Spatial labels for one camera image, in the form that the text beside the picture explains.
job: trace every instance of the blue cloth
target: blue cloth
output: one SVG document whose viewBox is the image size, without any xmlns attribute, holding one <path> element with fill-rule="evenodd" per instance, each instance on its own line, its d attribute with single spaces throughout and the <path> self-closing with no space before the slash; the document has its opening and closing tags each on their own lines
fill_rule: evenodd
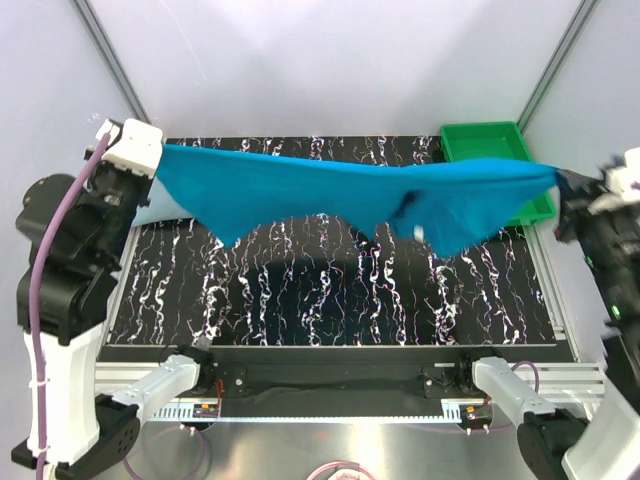
<svg viewBox="0 0 640 480">
<path fill-rule="evenodd" d="M 495 234 L 556 184 L 555 172 L 497 158 L 380 167 L 165 145 L 157 177 L 226 246 L 260 224 L 325 213 L 369 238 L 379 223 L 400 237 L 421 225 L 449 256 Z"/>
</svg>

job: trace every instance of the black patterned surface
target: black patterned surface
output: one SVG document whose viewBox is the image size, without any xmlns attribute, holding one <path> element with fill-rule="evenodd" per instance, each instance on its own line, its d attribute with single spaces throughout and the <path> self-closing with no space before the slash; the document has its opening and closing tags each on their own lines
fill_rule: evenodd
<svg viewBox="0 0 640 480">
<path fill-rule="evenodd" d="M 437 137 L 187 139 L 187 145 L 402 166 L 443 161 Z M 447 259 L 379 225 L 327 215 L 263 225 L 232 248 L 193 220 L 143 227 L 114 344 L 554 343 L 523 231 Z"/>
</svg>

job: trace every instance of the purple cable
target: purple cable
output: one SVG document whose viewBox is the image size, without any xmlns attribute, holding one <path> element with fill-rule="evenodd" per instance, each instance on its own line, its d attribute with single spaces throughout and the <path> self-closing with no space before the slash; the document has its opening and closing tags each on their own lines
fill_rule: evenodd
<svg viewBox="0 0 640 480">
<path fill-rule="evenodd" d="M 172 429 L 167 429 L 161 432 L 161 434 L 155 437 L 152 437 L 152 440 L 163 436 L 165 433 L 171 430 Z M 186 477 L 184 477 L 184 480 L 193 480 L 195 478 L 196 474 L 202 468 L 202 464 L 204 463 L 204 459 L 207 455 L 207 439 L 204 436 L 204 433 L 202 433 L 200 430 L 194 430 L 194 431 L 198 434 L 198 438 L 200 439 L 200 457 L 198 457 L 198 462 L 196 463 L 196 466 L 193 467 L 193 470 L 191 470 Z M 131 464 L 129 463 L 129 460 L 127 458 L 125 458 L 122 461 L 122 464 L 124 465 L 124 469 L 131 476 L 131 478 L 133 478 L 134 480 L 144 480 L 140 475 L 138 475 L 136 472 L 133 471 L 133 468 L 131 468 Z"/>
<path fill-rule="evenodd" d="M 29 284 L 29 326 L 31 327 L 31 339 L 33 341 L 33 354 L 36 364 L 36 388 L 37 388 L 37 410 L 38 410 L 38 461 L 36 462 L 36 480 L 43 480 L 44 465 L 46 461 L 47 448 L 47 388 L 45 376 L 45 359 L 42 352 L 42 342 L 40 340 L 40 302 L 39 293 L 42 284 L 42 272 L 44 265 L 51 250 L 53 239 L 56 236 L 60 224 L 64 219 L 67 210 L 71 207 L 77 196 L 82 190 L 84 182 L 91 175 L 91 171 L 98 165 L 102 155 L 107 150 L 110 135 L 105 133 L 98 142 L 95 151 L 75 178 L 71 187 L 64 195 L 58 209 L 53 214 L 49 225 L 40 242 L 40 248 L 33 262 L 31 269 L 31 283 Z"/>
</svg>

